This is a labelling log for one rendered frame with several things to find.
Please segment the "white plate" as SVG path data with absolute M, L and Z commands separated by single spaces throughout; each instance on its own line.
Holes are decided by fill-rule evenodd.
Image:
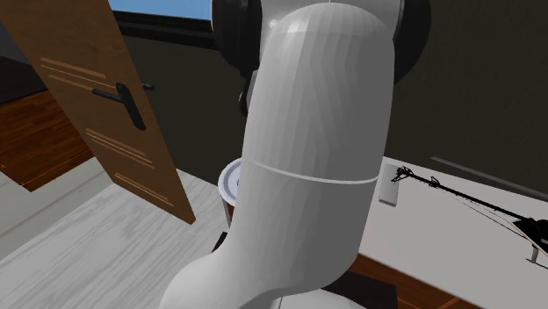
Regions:
M 237 191 L 240 179 L 242 159 L 238 158 L 230 162 L 220 173 L 218 179 L 218 189 L 223 201 L 231 206 L 235 206 Z

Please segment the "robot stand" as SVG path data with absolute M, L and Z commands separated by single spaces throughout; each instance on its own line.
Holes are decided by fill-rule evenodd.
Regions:
M 251 309 L 398 309 L 397 288 L 347 269 L 333 283 Z

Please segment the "grey flat rectangular block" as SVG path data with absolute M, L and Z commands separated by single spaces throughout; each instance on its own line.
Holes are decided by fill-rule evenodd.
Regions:
M 399 195 L 398 167 L 386 163 L 383 168 L 382 180 L 379 189 L 379 202 L 395 207 Z

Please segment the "window with black frame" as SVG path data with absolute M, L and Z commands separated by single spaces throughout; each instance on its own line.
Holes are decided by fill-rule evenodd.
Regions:
M 125 36 L 216 50 L 212 0 L 108 0 Z

